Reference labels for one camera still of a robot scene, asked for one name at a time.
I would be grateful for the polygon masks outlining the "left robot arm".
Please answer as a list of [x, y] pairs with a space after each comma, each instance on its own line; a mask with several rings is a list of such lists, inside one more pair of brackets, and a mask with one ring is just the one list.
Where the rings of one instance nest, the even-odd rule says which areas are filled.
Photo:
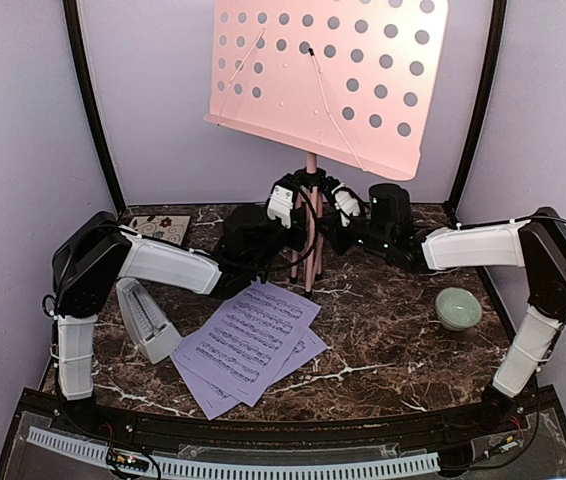
[[53, 291], [42, 301], [55, 323], [57, 391], [69, 401], [66, 421], [83, 436], [104, 427], [103, 412], [87, 399], [93, 395], [95, 324], [114, 288], [136, 295], [144, 280], [228, 300], [275, 271], [280, 251], [305, 248], [306, 221], [299, 207], [278, 218], [263, 206], [239, 206], [207, 253], [137, 232], [108, 212], [95, 214], [53, 255]]

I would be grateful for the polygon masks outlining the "pink music stand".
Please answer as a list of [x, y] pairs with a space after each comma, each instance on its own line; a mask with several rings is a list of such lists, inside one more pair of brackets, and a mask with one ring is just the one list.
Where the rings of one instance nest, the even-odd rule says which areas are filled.
[[207, 121], [393, 181], [415, 178], [445, 1], [219, 1]]

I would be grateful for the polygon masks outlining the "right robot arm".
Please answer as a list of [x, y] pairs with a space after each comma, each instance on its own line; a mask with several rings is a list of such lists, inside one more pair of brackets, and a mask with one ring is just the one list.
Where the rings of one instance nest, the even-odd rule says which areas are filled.
[[339, 254], [359, 245], [388, 265], [410, 272], [512, 266], [526, 271], [529, 297], [512, 344], [473, 413], [484, 434], [512, 416], [511, 401], [546, 362], [566, 328], [566, 220], [550, 207], [524, 217], [479, 224], [419, 228], [408, 192], [395, 184], [370, 188], [370, 205], [343, 184], [324, 188], [334, 214], [321, 233]]

